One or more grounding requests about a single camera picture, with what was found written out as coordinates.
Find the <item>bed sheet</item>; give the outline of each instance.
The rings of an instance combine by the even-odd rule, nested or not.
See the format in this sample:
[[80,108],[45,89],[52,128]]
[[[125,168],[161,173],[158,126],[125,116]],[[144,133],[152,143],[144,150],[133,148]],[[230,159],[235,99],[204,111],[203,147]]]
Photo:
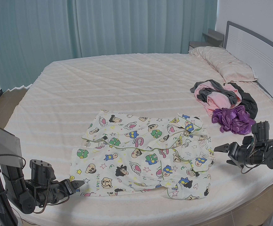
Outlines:
[[[58,180],[69,177],[72,148],[101,109],[142,117],[199,116],[212,137],[213,147],[243,137],[222,134],[212,124],[190,88],[197,81],[223,82],[204,60],[186,54],[129,54],[78,58],[48,65],[15,108],[6,130],[21,140],[27,162],[52,164]],[[258,104],[257,121],[268,120],[273,138],[273,99],[255,82],[239,82]],[[261,165],[246,175],[226,164],[225,153],[215,153],[209,170],[208,197],[172,200],[160,196],[162,188],[125,196],[73,195],[45,212],[22,217],[42,226],[54,225],[193,225],[226,213],[273,184],[273,170]],[[30,178],[30,169],[24,169]]]

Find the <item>curtain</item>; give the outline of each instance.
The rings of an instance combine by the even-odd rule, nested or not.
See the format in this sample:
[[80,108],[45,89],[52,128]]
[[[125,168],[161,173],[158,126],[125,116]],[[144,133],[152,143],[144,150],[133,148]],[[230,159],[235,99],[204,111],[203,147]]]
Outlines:
[[217,0],[0,0],[0,85],[27,86],[58,60],[187,53],[216,12]]

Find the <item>star print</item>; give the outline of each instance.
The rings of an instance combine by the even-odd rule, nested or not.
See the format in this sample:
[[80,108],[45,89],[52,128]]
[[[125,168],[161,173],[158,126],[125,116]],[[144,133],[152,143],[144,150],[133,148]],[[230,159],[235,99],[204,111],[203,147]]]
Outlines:
[[175,191],[172,193],[172,197],[173,197],[173,196],[177,196],[178,192],[179,192],[179,191],[175,190]]
[[107,166],[105,164],[101,164],[101,168],[104,169],[106,168]]
[[145,168],[145,167],[144,167],[144,171],[149,172],[149,171],[151,171],[151,170],[149,169],[149,167],[148,167],[148,168]]
[[90,180],[89,179],[83,179],[83,181],[85,182],[85,183],[88,183]]

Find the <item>pillow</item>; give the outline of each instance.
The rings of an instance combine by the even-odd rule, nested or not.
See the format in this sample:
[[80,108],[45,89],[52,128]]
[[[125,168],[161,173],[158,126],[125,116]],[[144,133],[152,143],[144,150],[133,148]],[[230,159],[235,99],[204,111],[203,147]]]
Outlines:
[[196,47],[190,50],[189,54],[205,59],[214,70],[221,74],[225,83],[258,79],[248,64],[240,61],[224,48]]

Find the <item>headboard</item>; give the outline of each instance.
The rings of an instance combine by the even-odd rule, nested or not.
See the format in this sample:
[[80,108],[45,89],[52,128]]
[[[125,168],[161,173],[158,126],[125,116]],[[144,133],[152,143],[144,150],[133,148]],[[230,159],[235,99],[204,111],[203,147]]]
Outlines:
[[259,77],[259,85],[273,97],[273,42],[228,21],[224,48],[250,65]]

